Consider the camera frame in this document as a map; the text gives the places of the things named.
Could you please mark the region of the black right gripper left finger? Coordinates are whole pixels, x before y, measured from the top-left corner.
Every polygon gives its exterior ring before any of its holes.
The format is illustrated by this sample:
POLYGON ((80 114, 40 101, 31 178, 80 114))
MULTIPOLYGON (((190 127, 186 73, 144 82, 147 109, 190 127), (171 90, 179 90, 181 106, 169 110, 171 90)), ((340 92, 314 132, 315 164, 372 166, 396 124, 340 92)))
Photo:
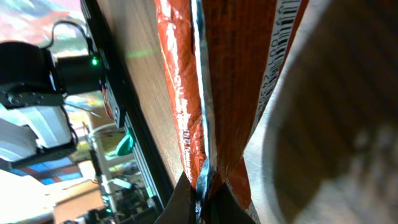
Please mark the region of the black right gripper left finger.
POLYGON ((196 198, 186 174, 182 172, 173 194, 155 224, 196 224, 196 198))

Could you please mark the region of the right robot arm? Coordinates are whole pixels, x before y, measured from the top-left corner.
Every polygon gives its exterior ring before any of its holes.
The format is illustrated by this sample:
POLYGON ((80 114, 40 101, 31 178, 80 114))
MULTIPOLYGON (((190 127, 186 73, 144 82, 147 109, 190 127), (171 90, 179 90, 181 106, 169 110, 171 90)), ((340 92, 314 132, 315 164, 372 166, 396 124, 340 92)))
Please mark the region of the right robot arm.
POLYGON ((187 179, 172 189, 164 163, 144 119, 127 68, 112 43, 88 42, 88 54, 55 60, 47 47, 24 42, 1 44, 1 104, 7 110, 54 109, 48 125, 66 130, 67 140, 53 147, 34 146, 20 159, 3 159, 1 169, 42 177, 36 165, 57 161, 75 152, 78 138, 65 111, 65 98, 103 90, 117 128, 132 141, 131 149, 144 168, 145 180, 155 187, 161 204, 160 220, 196 223, 195 194, 187 179))

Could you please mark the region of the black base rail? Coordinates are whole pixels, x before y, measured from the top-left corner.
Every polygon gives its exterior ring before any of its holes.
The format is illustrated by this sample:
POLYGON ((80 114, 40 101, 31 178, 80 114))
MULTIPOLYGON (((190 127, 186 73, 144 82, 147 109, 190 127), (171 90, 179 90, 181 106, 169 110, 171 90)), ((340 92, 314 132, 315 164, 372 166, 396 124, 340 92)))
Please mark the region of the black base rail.
POLYGON ((143 179, 164 209, 173 192, 171 180, 162 162, 159 150, 144 118, 140 101, 129 75, 125 56, 100 9, 98 1, 81 0, 81 10, 88 24, 93 43, 106 68, 106 87, 117 126, 135 139, 133 154, 143 179))

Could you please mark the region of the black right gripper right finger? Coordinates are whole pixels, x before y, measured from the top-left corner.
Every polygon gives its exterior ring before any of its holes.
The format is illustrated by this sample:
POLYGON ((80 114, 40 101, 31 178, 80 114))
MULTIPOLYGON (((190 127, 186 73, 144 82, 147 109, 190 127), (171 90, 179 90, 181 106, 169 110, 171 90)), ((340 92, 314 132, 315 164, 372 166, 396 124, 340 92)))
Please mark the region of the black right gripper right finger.
POLYGON ((255 224, 226 184, 211 199, 211 224, 255 224))

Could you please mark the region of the orange-red snack bar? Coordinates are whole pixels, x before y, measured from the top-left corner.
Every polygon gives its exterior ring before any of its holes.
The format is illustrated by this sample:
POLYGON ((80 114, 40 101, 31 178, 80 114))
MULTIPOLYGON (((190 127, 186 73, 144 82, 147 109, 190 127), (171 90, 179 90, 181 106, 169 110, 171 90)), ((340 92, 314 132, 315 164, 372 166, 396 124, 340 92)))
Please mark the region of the orange-red snack bar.
POLYGON ((222 187, 251 222, 244 149, 284 67, 307 2, 156 0, 164 73, 182 168, 209 223, 222 187))

